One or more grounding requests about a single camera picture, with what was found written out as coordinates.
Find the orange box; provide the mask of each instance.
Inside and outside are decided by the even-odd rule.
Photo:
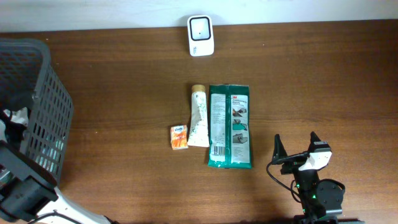
[[[174,126],[170,129],[173,150],[188,149],[187,130],[187,125]]]

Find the white device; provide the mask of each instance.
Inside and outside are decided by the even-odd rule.
[[[314,142],[316,145],[327,145],[326,141]],[[305,161],[305,164],[298,168],[299,171],[309,170],[309,169],[321,169],[328,165],[331,157],[330,148],[318,149],[317,152],[311,152],[310,157]]]
[[[187,25],[191,55],[197,57],[213,54],[214,35],[210,16],[191,16]]]
[[[58,200],[55,202],[49,202],[43,207],[38,213],[37,216],[45,217],[48,214],[52,214],[53,212],[57,212],[58,214],[65,215],[66,217],[71,218],[72,220],[82,223],[82,224],[110,224],[111,222],[103,215],[97,215],[92,212],[85,210],[83,207],[79,206],[75,202],[69,200],[58,189],[55,188],[55,192],[57,193]],[[48,224],[72,224],[64,218],[58,216],[49,216],[47,218],[43,218],[39,221],[40,223],[48,223]]]

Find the white wall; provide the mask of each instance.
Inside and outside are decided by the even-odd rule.
[[[398,0],[0,0],[0,32],[397,19]]]

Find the gold cap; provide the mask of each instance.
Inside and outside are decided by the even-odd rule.
[[[204,85],[193,85],[192,86],[192,93],[197,92],[197,91],[206,91],[206,87]]]

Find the laundry basket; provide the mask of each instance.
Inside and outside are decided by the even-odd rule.
[[[0,106],[30,109],[19,150],[59,183],[73,103],[50,62],[41,41],[0,39]]]

